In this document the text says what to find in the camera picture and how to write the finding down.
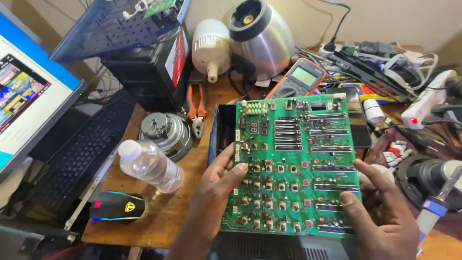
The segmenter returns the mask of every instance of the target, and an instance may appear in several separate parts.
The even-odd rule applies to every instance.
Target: keyboard
[[[28,200],[50,212],[65,213],[122,139],[137,100],[125,91],[114,94],[52,156]]]

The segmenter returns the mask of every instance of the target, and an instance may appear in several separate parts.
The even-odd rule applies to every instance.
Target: computer mouse
[[[144,211],[145,201],[139,194],[103,191],[91,204],[90,219],[93,221],[119,220],[131,223],[139,219]]]

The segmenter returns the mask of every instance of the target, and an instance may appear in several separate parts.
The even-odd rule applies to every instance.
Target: monitor screen
[[[300,66],[296,67],[295,70],[292,72],[292,77],[296,78],[297,80],[303,82],[308,86],[313,85],[313,83],[315,83],[316,81],[316,76],[309,73]]]
[[[24,159],[66,110],[81,85],[48,53],[0,14],[0,173]]]

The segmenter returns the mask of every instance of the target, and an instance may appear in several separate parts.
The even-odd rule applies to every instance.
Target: black battery
[[[146,111],[179,112],[194,69],[185,23],[160,41],[102,56],[101,63],[129,93],[139,97],[138,103]]]

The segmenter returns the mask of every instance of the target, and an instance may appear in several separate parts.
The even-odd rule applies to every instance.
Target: hand
[[[358,236],[358,259],[411,260],[417,255],[419,227],[396,185],[369,164],[355,159],[363,204],[351,192],[340,200]]]
[[[247,163],[240,163],[234,168],[233,164],[234,143],[223,150],[205,171],[183,224],[210,241],[218,233],[230,192],[249,168]]]

